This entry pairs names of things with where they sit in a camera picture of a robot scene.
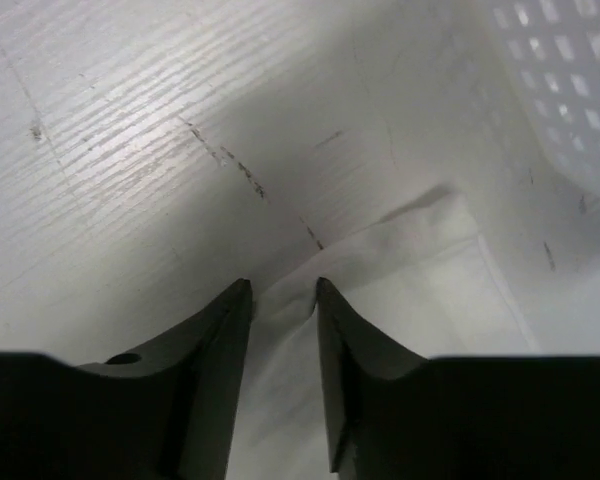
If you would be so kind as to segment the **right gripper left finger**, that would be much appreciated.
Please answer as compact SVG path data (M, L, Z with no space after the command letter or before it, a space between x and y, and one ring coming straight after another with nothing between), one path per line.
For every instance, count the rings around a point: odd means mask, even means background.
M249 281L103 363L0 352L0 479L222 479L253 318Z

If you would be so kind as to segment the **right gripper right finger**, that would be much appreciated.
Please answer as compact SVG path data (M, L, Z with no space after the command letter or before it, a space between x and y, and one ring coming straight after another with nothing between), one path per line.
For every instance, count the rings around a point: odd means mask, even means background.
M341 479L600 479L600 356L428 359L316 285Z

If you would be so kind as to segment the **white cartoon print t-shirt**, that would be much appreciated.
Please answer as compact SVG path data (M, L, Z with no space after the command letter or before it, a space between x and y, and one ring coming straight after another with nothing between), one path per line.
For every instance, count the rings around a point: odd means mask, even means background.
M227 475L326 479L315 287L423 356L532 354L538 344L466 198L447 193L317 253L262 293Z

